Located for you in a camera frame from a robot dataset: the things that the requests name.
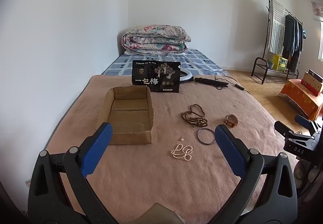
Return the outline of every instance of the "white pearl necklace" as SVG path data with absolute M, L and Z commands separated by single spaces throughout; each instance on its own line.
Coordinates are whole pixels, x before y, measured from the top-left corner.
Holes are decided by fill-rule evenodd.
M 176 154 L 176 151 L 182 151 L 181 154 Z M 184 158 L 185 161 L 190 161 L 192 159 L 193 147 L 192 146 L 183 146 L 182 144 L 178 144 L 174 150 L 171 151 L 171 154 L 176 159 Z

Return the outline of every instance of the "folded quilt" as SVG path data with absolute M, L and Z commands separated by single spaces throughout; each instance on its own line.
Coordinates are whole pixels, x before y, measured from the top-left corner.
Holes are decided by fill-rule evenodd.
M 150 25 L 130 29 L 122 37 L 122 46 L 136 54 L 182 54 L 191 38 L 179 26 Z

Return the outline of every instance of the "window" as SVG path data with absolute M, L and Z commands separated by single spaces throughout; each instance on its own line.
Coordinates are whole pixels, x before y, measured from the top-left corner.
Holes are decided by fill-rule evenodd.
M 321 42 L 320 42 L 319 60 L 323 61 L 323 21 L 321 21 Z

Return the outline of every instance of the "orange tablecloth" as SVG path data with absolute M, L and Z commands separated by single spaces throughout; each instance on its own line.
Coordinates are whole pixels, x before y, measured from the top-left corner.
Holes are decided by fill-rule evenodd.
M 300 79 L 288 80 L 279 95 L 287 95 L 312 121 L 317 119 L 323 106 L 323 95 L 315 96 Z

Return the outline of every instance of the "wristwatch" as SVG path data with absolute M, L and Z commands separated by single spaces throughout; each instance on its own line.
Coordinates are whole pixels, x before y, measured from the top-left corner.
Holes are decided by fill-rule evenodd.
M 230 127 L 235 127 L 238 124 L 238 118 L 235 115 L 226 115 L 224 123 Z

